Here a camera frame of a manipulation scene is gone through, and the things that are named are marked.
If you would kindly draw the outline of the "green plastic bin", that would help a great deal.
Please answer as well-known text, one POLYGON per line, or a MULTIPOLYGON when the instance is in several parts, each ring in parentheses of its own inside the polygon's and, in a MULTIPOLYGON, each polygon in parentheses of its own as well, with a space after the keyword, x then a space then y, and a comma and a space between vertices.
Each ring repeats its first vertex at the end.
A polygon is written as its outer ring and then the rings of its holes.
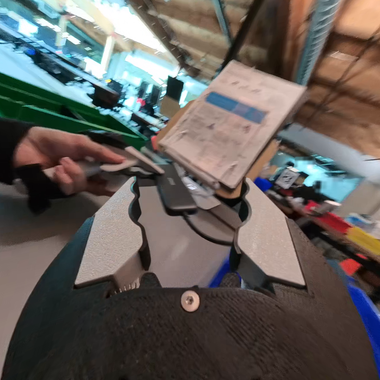
POLYGON ((0 114, 3 118, 37 126, 81 133, 100 130, 115 133, 127 145, 140 150, 148 138, 111 115, 48 90, 0 74, 0 114))

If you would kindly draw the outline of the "person's left forearm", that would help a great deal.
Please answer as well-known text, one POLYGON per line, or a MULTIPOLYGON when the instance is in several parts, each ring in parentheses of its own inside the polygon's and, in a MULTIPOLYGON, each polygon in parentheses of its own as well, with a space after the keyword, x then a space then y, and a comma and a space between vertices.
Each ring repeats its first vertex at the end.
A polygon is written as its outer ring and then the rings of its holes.
POLYGON ((0 118, 0 182, 12 185, 14 180, 13 157, 21 140, 34 125, 14 119, 0 118))

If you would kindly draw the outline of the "black usb hub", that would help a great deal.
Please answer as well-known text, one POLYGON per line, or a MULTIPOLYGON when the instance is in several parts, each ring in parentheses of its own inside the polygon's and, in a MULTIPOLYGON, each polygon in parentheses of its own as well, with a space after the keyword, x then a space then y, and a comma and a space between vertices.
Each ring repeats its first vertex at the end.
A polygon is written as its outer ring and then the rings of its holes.
POLYGON ((161 202, 169 216, 193 215, 198 207, 172 164, 159 165, 164 171, 155 177, 161 202))

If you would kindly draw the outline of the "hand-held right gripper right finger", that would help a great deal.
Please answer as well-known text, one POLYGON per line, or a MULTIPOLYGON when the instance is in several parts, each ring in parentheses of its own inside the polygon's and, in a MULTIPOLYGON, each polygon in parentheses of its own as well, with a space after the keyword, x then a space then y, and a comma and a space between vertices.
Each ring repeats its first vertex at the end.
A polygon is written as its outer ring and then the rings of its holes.
POLYGON ((243 181, 241 199, 230 268, 246 288, 306 288, 287 217, 249 178, 243 181))

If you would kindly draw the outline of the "blue header leaflet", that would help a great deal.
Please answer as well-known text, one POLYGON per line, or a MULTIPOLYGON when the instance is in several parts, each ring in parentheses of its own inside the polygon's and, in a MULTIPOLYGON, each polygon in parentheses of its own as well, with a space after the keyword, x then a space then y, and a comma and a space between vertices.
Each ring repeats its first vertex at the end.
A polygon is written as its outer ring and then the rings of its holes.
POLYGON ((211 92, 181 117, 160 146, 212 186, 233 189, 266 145, 262 134, 268 113, 211 92))

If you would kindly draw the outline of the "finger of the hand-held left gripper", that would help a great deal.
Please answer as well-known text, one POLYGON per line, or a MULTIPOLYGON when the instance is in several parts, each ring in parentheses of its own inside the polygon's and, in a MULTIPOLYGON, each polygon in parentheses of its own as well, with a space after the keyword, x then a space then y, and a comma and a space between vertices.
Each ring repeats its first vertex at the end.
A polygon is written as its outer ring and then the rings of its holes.
POLYGON ((100 169, 107 173, 115 173, 127 170, 131 167, 135 167, 137 166, 138 162, 138 159, 125 159, 122 163, 119 164, 102 164, 100 165, 100 169))
POLYGON ((163 175, 165 170, 132 146, 125 147, 127 167, 137 167, 146 172, 163 175))

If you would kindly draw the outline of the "silver ceiling duct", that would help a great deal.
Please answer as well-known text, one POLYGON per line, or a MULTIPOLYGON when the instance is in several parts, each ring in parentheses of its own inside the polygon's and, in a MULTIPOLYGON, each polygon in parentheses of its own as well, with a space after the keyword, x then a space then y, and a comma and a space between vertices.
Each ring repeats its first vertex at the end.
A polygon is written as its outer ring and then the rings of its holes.
POLYGON ((305 45, 296 73, 296 83, 306 86, 332 30, 341 0, 319 0, 313 8, 305 45))

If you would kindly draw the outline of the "person's left hand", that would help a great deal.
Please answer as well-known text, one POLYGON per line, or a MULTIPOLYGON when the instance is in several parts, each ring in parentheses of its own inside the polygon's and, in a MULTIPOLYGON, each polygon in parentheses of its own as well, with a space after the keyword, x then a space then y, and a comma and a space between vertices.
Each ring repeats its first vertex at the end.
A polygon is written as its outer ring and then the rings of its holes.
POLYGON ((102 179, 87 179, 77 161, 90 157, 98 162, 120 164, 124 157, 92 141, 85 135, 43 127, 32 127, 17 145, 13 156, 14 168, 39 164, 42 169, 55 168, 53 182, 65 195, 89 192, 111 197, 102 179))

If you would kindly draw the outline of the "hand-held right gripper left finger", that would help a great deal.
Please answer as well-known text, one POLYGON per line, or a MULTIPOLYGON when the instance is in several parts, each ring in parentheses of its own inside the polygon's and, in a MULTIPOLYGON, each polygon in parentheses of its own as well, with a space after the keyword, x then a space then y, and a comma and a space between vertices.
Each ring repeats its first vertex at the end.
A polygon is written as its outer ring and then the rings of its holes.
POLYGON ((95 213, 75 287, 107 281, 116 292, 139 287, 151 264, 139 198, 138 179, 131 177, 95 213))

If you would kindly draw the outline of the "blue plastic bin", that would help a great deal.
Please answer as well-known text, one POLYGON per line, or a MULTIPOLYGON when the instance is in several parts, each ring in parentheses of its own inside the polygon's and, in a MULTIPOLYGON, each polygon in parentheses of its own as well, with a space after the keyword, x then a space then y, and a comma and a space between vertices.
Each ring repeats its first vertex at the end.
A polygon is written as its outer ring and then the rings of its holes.
POLYGON ((327 259, 329 265, 343 280, 350 297, 361 317, 363 325, 368 334, 373 356, 375 359, 378 373, 380 372, 380 314, 379 310, 375 307, 374 303, 370 300, 367 294, 360 289, 353 277, 346 274, 342 265, 336 260, 327 259))

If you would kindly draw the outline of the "yellow plastic bin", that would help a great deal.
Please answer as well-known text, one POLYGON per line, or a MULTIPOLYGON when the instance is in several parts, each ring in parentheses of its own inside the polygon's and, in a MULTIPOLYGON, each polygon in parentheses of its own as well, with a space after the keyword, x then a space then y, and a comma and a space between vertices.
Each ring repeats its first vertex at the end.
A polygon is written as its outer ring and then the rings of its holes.
POLYGON ((351 227, 346 233, 347 239, 360 245, 375 255, 380 255, 380 240, 368 234, 359 227, 351 227))

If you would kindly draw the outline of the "framed marker sign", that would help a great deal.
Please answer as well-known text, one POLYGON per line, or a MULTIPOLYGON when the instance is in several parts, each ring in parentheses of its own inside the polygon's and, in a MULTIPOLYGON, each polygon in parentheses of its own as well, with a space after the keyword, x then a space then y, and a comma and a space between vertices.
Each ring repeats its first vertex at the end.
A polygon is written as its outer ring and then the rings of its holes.
POLYGON ((279 177, 274 181, 274 184, 282 189, 289 189, 293 183, 300 176, 300 171, 295 168, 286 168, 284 169, 279 177))

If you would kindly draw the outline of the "black metal pole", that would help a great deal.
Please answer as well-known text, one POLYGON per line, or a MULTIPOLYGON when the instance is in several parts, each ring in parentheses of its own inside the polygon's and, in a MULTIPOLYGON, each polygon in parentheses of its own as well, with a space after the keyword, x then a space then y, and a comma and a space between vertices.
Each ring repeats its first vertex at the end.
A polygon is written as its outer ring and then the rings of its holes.
POLYGON ((227 51, 227 54, 221 63, 220 67, 216 70, 216 73, 214 75, 214 79, 221 73, 221 71, 229 64, 231 61, 235 60, 238 57, 238 53, 240 49, 242 48, 244 41, 248 35, 248 32, 255 21, 262 5, 264 3, 264 0, 254 0, 249 10, 243 20, 243 23, 235 36, 234 41, 230 44, 229 50, 227 51))

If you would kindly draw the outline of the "white instruction sheet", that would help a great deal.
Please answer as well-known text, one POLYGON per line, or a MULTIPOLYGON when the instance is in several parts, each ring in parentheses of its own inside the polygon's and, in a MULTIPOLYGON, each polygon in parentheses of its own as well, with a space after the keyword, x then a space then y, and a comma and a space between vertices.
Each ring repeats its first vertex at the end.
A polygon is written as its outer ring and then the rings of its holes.
MULTIPOLYGON (((262 134, 266 138, 266 145, 263 149, 265 149, 267 144, 275 138, 281 128, 292 120, 296 112, 306 102, 307 96, 307 88, 305 86, 247 67, 237 61, 231 61, 227 64, 216 79, 211 82, 208 88, 206 88, 206 90, 194 100, 194 103, 192 103, 189 109, 191 109, 194 104, 197 104, 197 102, 200 102, 200 100, 205 99, 205 97, 211 92, 216 92, 239 102, 268 110, 269 113, 266 120, 266 127, 264 128, 265 133, 262 134)), ((186 172, 193 175, 202 184, 205 184, 210 188, 216 190, 219 188, 229 190, 237 188, 230 189, 220 185, 214 187, 208 182, 205 176, 195 174, 193 170, 189 170, 183 166, 182 163, 175 161, 170 154, 165 153, 164 151, 163 153, 179 164, 186 170, 186 172)))

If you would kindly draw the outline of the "black monitor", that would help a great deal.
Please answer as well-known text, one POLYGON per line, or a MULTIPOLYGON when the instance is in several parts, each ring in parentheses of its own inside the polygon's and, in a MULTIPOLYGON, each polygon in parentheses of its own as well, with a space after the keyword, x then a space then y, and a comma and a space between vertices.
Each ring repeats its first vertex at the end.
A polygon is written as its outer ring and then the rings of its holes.
POLYGON ((165 95, 179 103, 183 92, 183 87, 183 81, 177 79, 176 77, 168 76, 165 95))

